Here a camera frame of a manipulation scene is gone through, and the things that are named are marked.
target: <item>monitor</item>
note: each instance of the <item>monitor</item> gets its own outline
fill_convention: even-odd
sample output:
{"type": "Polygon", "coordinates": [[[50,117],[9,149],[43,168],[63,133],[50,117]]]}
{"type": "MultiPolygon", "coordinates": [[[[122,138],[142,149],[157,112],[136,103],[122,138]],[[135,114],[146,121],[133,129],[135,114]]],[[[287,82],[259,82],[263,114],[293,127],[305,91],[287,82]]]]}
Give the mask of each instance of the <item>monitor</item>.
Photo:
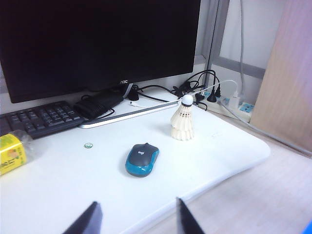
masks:
{"type": "Polygon", "coordinates": [[[13,103],[193,70],[200,0],[2,0],[13,103]]]}

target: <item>blue mouse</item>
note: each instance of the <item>blue mouse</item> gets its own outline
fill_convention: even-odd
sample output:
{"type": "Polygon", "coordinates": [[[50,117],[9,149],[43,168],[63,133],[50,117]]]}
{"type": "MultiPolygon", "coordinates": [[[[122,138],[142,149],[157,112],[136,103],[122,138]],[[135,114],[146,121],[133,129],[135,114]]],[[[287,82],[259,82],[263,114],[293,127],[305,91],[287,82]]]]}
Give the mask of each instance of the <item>blue mouse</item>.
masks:
{"type": "Polygon", "coordinates": [[[135,145],[126,161],[127,171],[133,176],[148,176],[153,169],[158,154],[159,149],[149,143],[135,145]]]}

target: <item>keyboard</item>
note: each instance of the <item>keyboard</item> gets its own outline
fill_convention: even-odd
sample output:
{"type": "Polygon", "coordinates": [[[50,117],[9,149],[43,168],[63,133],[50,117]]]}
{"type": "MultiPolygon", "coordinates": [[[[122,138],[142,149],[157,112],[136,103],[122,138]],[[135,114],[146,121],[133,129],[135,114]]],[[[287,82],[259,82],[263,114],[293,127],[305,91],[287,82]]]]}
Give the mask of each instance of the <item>keyboard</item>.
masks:
{"type": "Polygon", "coordinates": [[[24,130],[33,139],[74,128],[84,121],[66,101],[0,115],[0,135],[24,130]]]}

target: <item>electrical outlet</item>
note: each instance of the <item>electrical outlet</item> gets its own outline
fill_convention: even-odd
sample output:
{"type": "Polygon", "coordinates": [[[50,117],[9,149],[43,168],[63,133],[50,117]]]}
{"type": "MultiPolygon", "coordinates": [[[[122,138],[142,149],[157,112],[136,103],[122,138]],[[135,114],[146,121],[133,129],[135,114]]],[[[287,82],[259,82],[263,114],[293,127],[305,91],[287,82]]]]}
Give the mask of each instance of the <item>electrical outlet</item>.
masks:
{"type": "MultiPolygon", "coordinates": [[[[223,106],[219,105],[217,102],[209,102],[207,101],[207,97],[210,95],[209,92],[204,92],[205,99],[201,102],[205,103],[207,105],[207,110],[229,116],[232,118],[236,118],[233,116],[227,109],[225,109],[223,106]]],[[[223,103],[228,106],[229,105],[229,99],[226,98],[223,100],[223,103]]],[[[202,104],[198,105],[202,109],[206,109],[206,107],[202,104]]],[[[241,105],[238,106],[236,110],[233,110],[233,112],[238,115],[240,118],[242,118],[244,121],[249,122],[254,110],[254,105],[251,105],[249,103],[243,102],[241,105]]]]}

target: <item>badminton shuttlecock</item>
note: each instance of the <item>badminton shuttlecock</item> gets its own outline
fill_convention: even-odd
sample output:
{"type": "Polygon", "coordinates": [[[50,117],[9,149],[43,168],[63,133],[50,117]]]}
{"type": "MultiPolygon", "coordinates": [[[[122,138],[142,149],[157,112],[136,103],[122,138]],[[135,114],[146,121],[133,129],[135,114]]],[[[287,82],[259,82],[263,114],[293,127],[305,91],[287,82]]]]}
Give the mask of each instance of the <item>badminton shuttlecock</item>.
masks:
{"type": "Polygon", "coordinates": [[[171,136],[177,140],[189,140],[194,137],[191,107],[193,97],[186,94],[182,98],[182,104],[171,118],[171,136]]]}

